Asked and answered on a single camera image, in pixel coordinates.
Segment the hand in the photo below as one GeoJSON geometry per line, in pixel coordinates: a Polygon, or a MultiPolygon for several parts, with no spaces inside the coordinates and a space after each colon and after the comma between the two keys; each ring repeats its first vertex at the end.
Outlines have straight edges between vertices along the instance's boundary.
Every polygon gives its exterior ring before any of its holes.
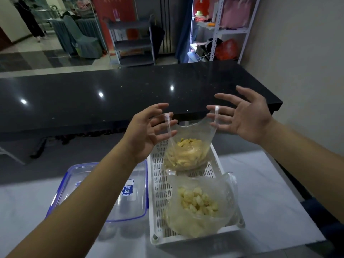
{"type": "MultiPolygon", "coordinates": [[[[159,103],[149,106],[135,114],[129,123],[127,131],[120,143],[132,154],[137,163],[146,159],[157,143],[170,137],[168,133],[158,135],[158,133],[167,127],[162,110],[167,108],[168,105],[168,103],[159,103]]],[[[171,126],[177,123],[178,121],[176,119],[170,121],[171,126]]],[[[177,134],[177,131],[173,130],[171,133],[174,136],[177,134]]]]}
{"type": "MultiPolygon", "coordinates": [[[[231,94],[215,94],[215,98],[227,100],[237,106],[236,109],[220,106],[219,113],[221,114],[218,119],[226,124],[217,125],[217,129],[238,134],[247,141],[259,144],[270,124],[274,122],[266,99],[249,88],[236,86],[236,89],[251,103],[231,94]]],[[[208,105],[207,109],[214,110],[215,105],[208,105]]],[[[209,113],[207,116],[215,118],[213,113],[209,113]]]]}

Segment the white wall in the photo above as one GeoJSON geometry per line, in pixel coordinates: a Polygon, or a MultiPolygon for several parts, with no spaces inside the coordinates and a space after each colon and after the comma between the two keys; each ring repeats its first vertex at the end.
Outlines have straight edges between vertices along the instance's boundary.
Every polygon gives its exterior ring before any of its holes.
{"type": "Polygon", "coordinates": [[[31,34],[9,0],[0,0],[0,27],[12,42],[31,34]]]}
{"type": "Polygon", "coordinates": [[[59,10],[66,10],[62,0],[46,0],[48,5],[56,5],[59,10]]]}
{"type": "Polygon", "coordinates": [[[282,101],[274,117],[344,155],[344,0],[261,0],[242,65],[282,101]]]}

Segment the container lid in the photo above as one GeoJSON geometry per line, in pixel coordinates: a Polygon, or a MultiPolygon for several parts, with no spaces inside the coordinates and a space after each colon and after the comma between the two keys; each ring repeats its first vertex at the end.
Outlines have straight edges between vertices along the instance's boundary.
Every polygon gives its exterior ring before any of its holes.
{"type": "MultiPolygon", "coordinates": [[[[46,217],[61,204],[89,175],[98,162],[71,166],[63,177],[46,217]]],[[[147,212],[148,176],[147,160],[139,163],[123,187],[107,222],[120,222],[143,217],[147,212]]]]}

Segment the forearm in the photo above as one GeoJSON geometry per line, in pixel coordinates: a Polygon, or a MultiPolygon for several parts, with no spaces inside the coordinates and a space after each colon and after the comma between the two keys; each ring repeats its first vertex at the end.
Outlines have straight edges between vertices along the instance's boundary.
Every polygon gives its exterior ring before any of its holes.
{"type": "Polygon", "coordinates": [[[8,257],[86,256],[136,166],[121,143],[8,257]]]}
{"type": "Polygon", "coordinates": [[[260,145],[344,222],[344,159],[273,121],[260,145]]]}

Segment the metal shelving unit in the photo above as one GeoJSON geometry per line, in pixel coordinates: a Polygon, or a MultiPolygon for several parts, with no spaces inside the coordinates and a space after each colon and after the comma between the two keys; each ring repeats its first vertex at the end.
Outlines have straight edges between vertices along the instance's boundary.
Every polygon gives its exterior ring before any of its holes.
{"type": "Polygon", "coordinates": [[[150,19],[140,21],[111,21],[107,20],[106,25],[109,29],[114,50],[117,55],[117,61],[110,60],[111,64],[119,64],[122,67],[131,67],[147,64],[155,64],[152,30],[150,19]],[[138,40],[121,40],[116,39],[116,30],[149,28],[149,38],[141,38],[138,40]],[[152,54],[138,54],[121,56],[119,51],[127,51],[133,49],[151,48],[152,54]]]}
{"type": "MultiPolygon", "coordinates": [[[[192,1],[192,17],[191,17],[191,30],[190,30],[190,51],[191,51],[191,49],[193,49],[193,47],[191,45],[193,44],[192,43],[192,31],[193,31],[193,27],[194,27],[194,23],[195,23],[194,22],[195,17],[194,17],[194,14],[193,14],[194,1],[195,0],[192,1]]],[[[252,16],[251,16],[251,19],[250,19],[250,23],[249,23],[247,28],[243,27],[243,28],[238,28],[238,29],[220,29],[220,21],[221,21],[221,16],[222,16],[222,11],[223,11],[224,0],[219,0],[218,1],[218,10],[217,10],[217,15],[216,15],[215,26],[209,27],[209,26],[207,26],[207,23],[204,23],[204,22],[198,22],[197,23],[198,26],[205,27],[205,28],[207,28],[209,30],[213,30],[214,31],[213,32],[212,49],[211,49],[211,53],[210,53],[210,61],[214,60],[216,42],[217,42],[217,38],[219,36],[221,36],[221,35],[230,35],[230,34],[246,34],[244,42],[243,42],[243,47],[241,49],[239,60],[238,60],[238,63],[240,64],[241,59],[243,57],[243,52],[244,52],[246,44],[247,44],[247,39],[248,39],[248,36],[250,35],[252,24],[253,24],[253,21],[254,21],[255,16],[256,16],[256,12],[257,12],[257,9],[258,9],[259,2],[260,2],[260,0],[256,1],[255,7],[253,9],[253,13],[252,13],[252,16]]]]}

